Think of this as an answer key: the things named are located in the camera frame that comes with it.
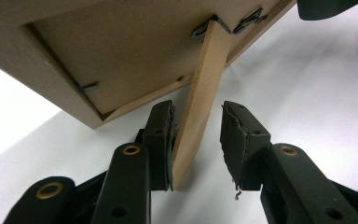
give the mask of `wooden stand leg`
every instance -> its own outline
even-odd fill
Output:
[[[179,189],[200,147],[229,45],[230,35],[217,22],[210,21],[173,148],[174,189]]]

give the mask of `black metal clip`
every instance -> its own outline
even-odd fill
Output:
[[[264,21],[269,15],[264,15],[264,16],[260,17],[262,11],[263,11],[263,8],[260,7],[258,10],[256,10],[254,13],[252,13],[250,16],[242,19],[240,21],[240,24],[238,24],[237,27],[235,27],[235,29],[232,32],[232,34],[238,35],[244,29],[246,29],[246,27],[248,27],[250,24],[259,23],[261,21]]]
[[[209,21],[216,21],[217,23],[219,23],[229,34],[231,34],[230,29],[228,28],[228,26],[222,21],[220,20],[220,18],[216,15],[213,15],[211,18],[209,18],[208,20],[206,20],[205,22],[203,22],[200,26],[198,26],[192,33],[191,33],[191,38],[193,39],[198,39],[200,37],[204,37],[206,34],[206,30],[208,29],[208,23]]]

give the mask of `white surface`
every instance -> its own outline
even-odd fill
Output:
[[[34,182],[63,175],[80,184],[106,170],[153,104],[173,99],[181,114],[187,93],[91,130],[0,72],[0,223]],[[303,148],[329,178],[358,189],[358,6],[314,22],[294,7],[226,69],[183,189],[152,193],[153,223],[267,223],[259,192],[234,201],[219,143],[225,100],[247,106],[272,143]]]

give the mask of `wooden strip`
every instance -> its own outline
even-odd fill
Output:
[[[107,123],[112,119],[116,119],[124,114],[127,114],[132,110],[142,105],[148,104],[163,95],[166,95],[172,91],[176,91],[177,89],[190,84],[191,80],[192,80],[192,76],[184,77],[182,80],[178,80],[164,88],[159,89],[158,91],[153,91],[152,93],[147,94],[146,96],[143,96],[135,101],[132,101],[129,104],[123,105],[122,107],[116,109],[112,113],[105,115],[103,118],[103,123]]]
[[[226,63],[230,39],[231,36],[217,22],[209,22],[172,153],[174,189],[179,189],[200,147]]]
[[[87,126],[103,124],[99,113],[27,27],[0,25],[0,68]]]
[[[254,42],[263,35],[276,21],[278,21],[290,8],[296,4],[296,0],[281,0],[268,13],[265,21],[260,22],[255,28],[243,38],[240,44],[232,50],[227,57],[227,66],[232,64],[244,51],[251,47]]]
[[[23,25],[86,7],[102,0],[0,0],[0,23]]]

